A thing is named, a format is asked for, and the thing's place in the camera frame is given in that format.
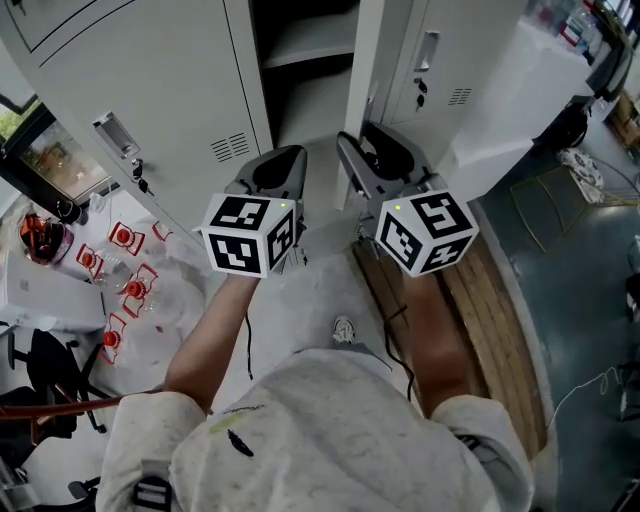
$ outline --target locker door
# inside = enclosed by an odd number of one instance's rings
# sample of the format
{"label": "locker door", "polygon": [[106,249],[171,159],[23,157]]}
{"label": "locker door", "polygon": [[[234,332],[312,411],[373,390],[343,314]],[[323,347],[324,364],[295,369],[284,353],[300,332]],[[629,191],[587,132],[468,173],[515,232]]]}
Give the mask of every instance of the locker door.
{"label": "locker door", "polygon": [[[144,161],[154,201],[186,230],[257,155],[222,0],[136,0],[41,71],[129,176],[132,159]],[[97,123],[105,119],[114,122]]]}
{"label": "locker door", "polygon": [[397,70],[393,87],[400,92],[395,102],[390,98],[384,121],[420,143],[432,165],[440,162],[482,95],[524,4],[429,0],[417,35],[405,40],[403,54],[411,57]]}

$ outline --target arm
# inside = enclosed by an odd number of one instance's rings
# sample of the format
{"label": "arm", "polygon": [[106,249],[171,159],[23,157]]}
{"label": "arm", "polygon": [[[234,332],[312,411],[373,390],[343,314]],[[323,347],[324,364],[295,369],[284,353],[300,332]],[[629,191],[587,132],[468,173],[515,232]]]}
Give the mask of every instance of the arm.
{"label": "arm", "polygon": [[260,282],[253,277],[231,275],[173,356],[165,391],[187,395],[205,411],[211,407],[229,367],[238,332]]}
{"label": "arm", "polygon": [[467,354],[433,274],[405,276],[409,351],[425,414],[449,398],[467,395]]}

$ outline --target black cable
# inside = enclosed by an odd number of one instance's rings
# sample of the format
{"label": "black cable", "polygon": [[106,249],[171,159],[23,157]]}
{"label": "black cable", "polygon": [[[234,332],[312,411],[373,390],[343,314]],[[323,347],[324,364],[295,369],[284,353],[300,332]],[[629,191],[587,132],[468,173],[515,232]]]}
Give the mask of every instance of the black cable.
{"label": "black cable", "polygon": [[409,385],[407,386],[407,400],[409,400],[409,402],[411,402],[411,388],[413,387],[413,381],[415,380],[416,376],[413,373],[413,370],[411,368],[409,368],[404,361],[401,361],[400,359],[398,359],[396,356],[394,356],[391,353],[391,336],[389,334],[389,323],[391,322],[391,320],[393,320],[398,315],[401,315],[406,310],[407,310],[407,306],[402,306],[398,311],[396,311],[393,315],[391,315],[389,318],[387,318],[384,321],[384,324],[383,324],[382,328],[384,330],[384,346],[387,349],[387,355],[393,361],[395,361],[400,366],[402,366],[404,368],[404,370],[407,372],[407,374],[409,375]]}
{"label": "black cable", "polygon": [[249,312],[244,315],[244,321],[247,322],[247,329],[249,330],[249,339],[247,340],[247,373],[249,378],[253,380],[253,373],[251,373],[251,324],[249,323]]}

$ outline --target window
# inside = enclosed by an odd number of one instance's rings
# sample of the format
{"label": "window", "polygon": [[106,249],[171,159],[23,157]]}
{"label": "window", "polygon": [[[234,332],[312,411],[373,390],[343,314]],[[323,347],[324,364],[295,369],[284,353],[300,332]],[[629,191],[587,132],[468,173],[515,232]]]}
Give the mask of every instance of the window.
{"label": "window", "polygon": [[40,104],[40,100],[34,101],[24,114],[19,115],[0,104],[0,136],[7,140],[18,129],[18,126],[29,117],[29,115]]}
{"label": "window", "polygon": [[108,186],[104,169],[40,101],[22,114],[0,112],[0,145],[0,177],[62,222],[74,222],[78,205]]}
{"label": "window", "polygon": [[21,115],[10,110],[0,114],[0,141],[8,156],[26,164],[68,199],[82,203],[90,192],[106,188],[105,170],[39,100]]}
{"label": "window", "polygon": [[42,132],[21,158],[71,199],[80,198],[108,178],[58,121]]}

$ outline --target white box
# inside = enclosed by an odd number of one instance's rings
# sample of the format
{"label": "white box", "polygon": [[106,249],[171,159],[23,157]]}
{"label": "white box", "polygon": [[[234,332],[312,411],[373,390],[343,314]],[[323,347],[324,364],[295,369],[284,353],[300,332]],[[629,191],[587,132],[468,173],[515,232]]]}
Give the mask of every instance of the white box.
{"label": "white box", "polygon": [[450,190],[385,201],[376,241],[411,277],[454,265],[476,235],[466,203]]}
{"label": "white box", "polygon": [[524,139],[468,154],[454,144],[438,172],[458,199],[469,202],[489,192],[532,147],[533,141]]}
{"label": "white box", "polygon": [[214,194],[202,225],[214,270],[267,277],[296,241],[296,202]]}
{"label": "white box", "polygon": [[107,324],[102,293],[9,251],[0,271],[0,319],[41,331],[90,332]]}

